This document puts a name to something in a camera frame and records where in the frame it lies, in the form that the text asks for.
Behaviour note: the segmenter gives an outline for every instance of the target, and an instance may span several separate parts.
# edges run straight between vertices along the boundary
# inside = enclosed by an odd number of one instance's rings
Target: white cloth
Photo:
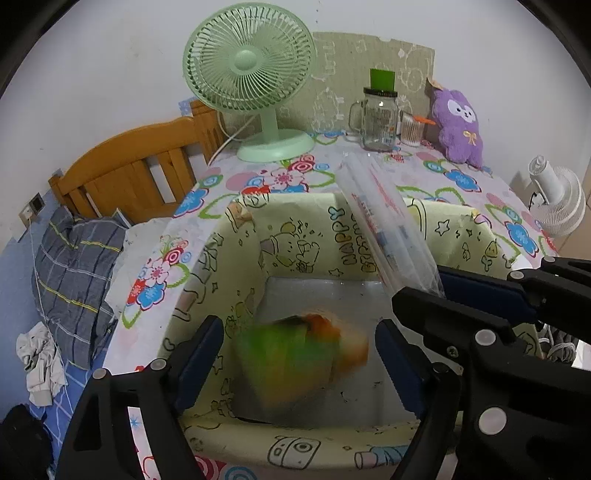
[[[111,286],[105,296],[105,301],[115,315],[121,315],[139,271],[152,254],[154,245],[160,241],[169,221],[170,218],[153,218],[148,222],[138,223],[125,232],[123,251],[113,266]]]
[[[17,337],[17,355],[27,372],[29,400],[37,407],[48,407],[66,385],[66,375],[56,343],[42,322]]]

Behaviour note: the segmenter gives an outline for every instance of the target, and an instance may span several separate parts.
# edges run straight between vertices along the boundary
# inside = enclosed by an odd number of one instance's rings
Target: green desk fan
[[[224,8],[197,27],[183,70],[206,105],[261,116],[262,131],[241,144],[238,158],[267,163],[314,146],[305,132],[277,128],[275,108],[301,88],[315,58],[314,41],[299,18],[275,5],[247,3]]]

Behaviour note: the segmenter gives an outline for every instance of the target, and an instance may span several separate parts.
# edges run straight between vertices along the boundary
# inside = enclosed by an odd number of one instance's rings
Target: fan base
[[[270,163],[299,157],[314,148],[307,133],[291,128],[279,129],[279,140],[265,143],[262,133],[247,138],[238,149],[238,158],[253,163]]]

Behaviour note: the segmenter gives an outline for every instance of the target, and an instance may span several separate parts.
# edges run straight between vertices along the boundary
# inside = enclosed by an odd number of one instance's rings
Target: fan stand
[[[277,128],[274,108],[260,113],[262,131],[244,142],[238,158],[253,163],[271,163],[299,157],[314,148],[314,140],[306,132],[292,128]]]

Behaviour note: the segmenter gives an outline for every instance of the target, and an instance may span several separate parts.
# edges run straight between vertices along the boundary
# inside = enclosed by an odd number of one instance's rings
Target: black jar lid
[[[366,95],[375,95],[378,97],[389,97],[389,98],[396,98],[398,96],[398,92],[394,90],[376,90],[375,88],[363,87],[363,92]]]

